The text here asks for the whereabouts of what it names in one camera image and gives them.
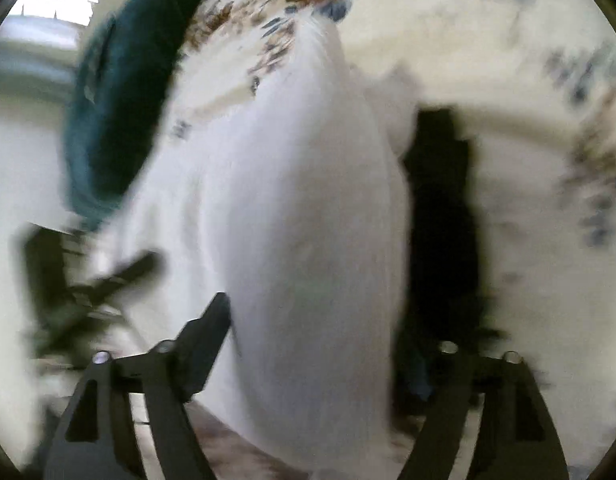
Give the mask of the white knit sweater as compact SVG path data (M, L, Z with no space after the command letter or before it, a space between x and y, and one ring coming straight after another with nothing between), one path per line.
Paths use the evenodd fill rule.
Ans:
M411 200L375 99L336 25L302 18L287 63L249 102L156 148L89 258L103 273L155 250L165 267L122 298L140 349L212 297L232 328L196 402L314 479L393 479L391 349Z

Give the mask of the dark teal pillow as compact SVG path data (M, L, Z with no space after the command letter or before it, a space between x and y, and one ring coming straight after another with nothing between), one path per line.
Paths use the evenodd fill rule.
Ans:
M84 231L114 214L148 158L200 1L127 0L88 42L63 145L67 203Z

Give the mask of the black folded garment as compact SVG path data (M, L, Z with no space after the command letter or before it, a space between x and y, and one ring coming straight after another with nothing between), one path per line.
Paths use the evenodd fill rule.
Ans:
M422 110L404 156L413 197L405 308L393 352L393 414L419 416L437 386L440 344L478 352L483 323L479 232L468 200L472 145L451 108Z

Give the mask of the floral fleece blanket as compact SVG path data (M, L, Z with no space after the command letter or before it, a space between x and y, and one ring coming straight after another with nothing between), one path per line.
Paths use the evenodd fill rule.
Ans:
M160 123L184 139L280 67L300 15L354 66L407 64L472 141L490 322L528 360L573 479L616 479L616 9L609 0L201 0Z

